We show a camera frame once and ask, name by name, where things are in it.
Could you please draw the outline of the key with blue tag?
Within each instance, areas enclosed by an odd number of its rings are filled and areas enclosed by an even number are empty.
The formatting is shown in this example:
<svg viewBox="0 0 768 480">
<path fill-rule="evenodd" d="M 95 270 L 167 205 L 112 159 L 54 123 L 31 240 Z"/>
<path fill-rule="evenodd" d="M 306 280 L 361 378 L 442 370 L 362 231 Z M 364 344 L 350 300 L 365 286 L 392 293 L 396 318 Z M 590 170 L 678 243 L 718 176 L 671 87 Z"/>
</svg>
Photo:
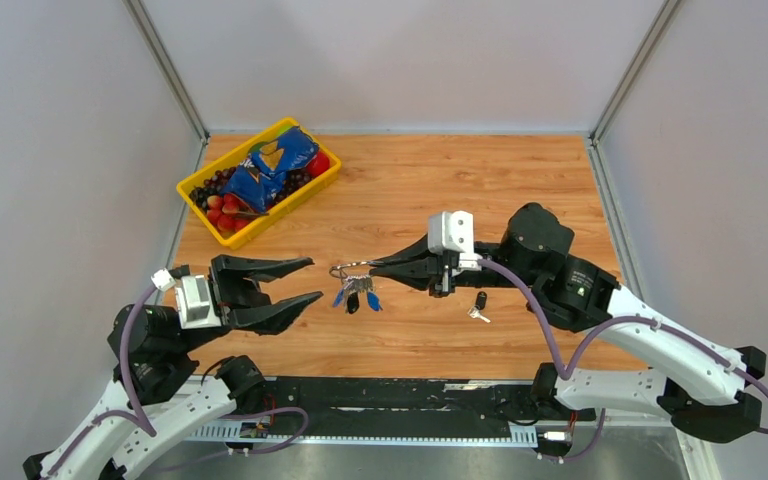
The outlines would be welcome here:
<svg viewBox="0 0 768 480">
<path fill-rule="evenodd" d="M 374 291 L 367 291 L 365 293 L 367 305 L 373 311 L 380 312 L 382 310 L 382 304 L 380 298 Z"/>
</svg>

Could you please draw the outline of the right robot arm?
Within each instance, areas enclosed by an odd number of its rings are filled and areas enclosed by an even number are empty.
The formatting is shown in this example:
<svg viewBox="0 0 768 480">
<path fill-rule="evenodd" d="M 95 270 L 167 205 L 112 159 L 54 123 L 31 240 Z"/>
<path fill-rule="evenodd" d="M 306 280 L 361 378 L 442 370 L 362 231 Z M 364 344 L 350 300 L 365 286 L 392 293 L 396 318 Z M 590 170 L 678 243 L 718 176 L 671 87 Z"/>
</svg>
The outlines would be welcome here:
<svg viewBox="0 0 768 480">
<path fill-rule="evenodd" d="M 761 431 L 758 398 L 766 356 L 730 348 L 660 314 L 614 275 L 571 251 L 573 231 L 538 203 L 519 208 L 499 242 L 479 242 L 465 211 L 432 216 L 427 233 L 409 247 L 375 259 L 371 274 L 433 297 L 459 287 L 516 288 L 545 337 L 556 330 L 602 340 L 645 363 L 641 371 L 579 367 L 583 349 L 564 359 L 550 340 L 550 360 L 533 379 L 531 403 L 544 417 L 565 409 L 613 409 L 668 420 L 713 443 Z"/>
</svg>

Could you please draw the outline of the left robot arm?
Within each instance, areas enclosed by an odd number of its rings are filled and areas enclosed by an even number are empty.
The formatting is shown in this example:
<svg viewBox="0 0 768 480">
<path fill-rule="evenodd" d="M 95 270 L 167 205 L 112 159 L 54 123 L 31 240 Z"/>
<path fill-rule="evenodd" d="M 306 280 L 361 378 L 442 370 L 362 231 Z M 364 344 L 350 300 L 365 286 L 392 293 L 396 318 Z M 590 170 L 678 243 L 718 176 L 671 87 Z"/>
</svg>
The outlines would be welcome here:
<svg viewBox="0 0 768 480">
<path fill-rule="evenodd" d="M 161 269 L 138 299 L 117 314 L 107 342 L 117 364 L 101 397 L 58 447 L 29 456 L 28 479 L 136 479 L 202 426 L 234 414 L 255 434 L 278 415 L 309 415 L 278 405 L 261 370 L 245 355 L 211 367 L 193 393 L 175 396 L 198 368 L 192 351 L 232 331 L 278 335 L 322 297 L 314 291 L 272 301 L 262 284 L 313 265 L 310 257 L 265 260 L 219 255 L 207 274 L 186 264 Z"/>
</svg>

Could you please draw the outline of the large metal keyring with keys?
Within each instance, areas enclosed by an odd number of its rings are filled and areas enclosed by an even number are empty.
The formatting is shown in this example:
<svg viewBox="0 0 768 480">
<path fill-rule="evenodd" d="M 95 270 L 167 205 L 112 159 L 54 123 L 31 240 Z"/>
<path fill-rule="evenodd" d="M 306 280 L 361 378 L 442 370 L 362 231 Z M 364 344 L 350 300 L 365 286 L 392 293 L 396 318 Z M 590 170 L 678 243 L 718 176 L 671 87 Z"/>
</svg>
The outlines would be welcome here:
<svg viewBox="0 0 768 480">
<path fill-rule="evenodd" d="M 332 307 L 342 307 L 346 314 L 355 314 L 360 308 L 361 298 L 364 298 L 366 301 L 365 293 L 367 291 L 374 291 L 376 293 L 376 290 L 371 271 L 363 274 L 350 274 L 349 270 L 356 267 L 369 267 L 372 269 L 382 265 L 381 261 L 373 260 L 344 263 L 330 267 L 329 275 L 340 281 L 340 288 L 332 301 Z"/>
</svg>

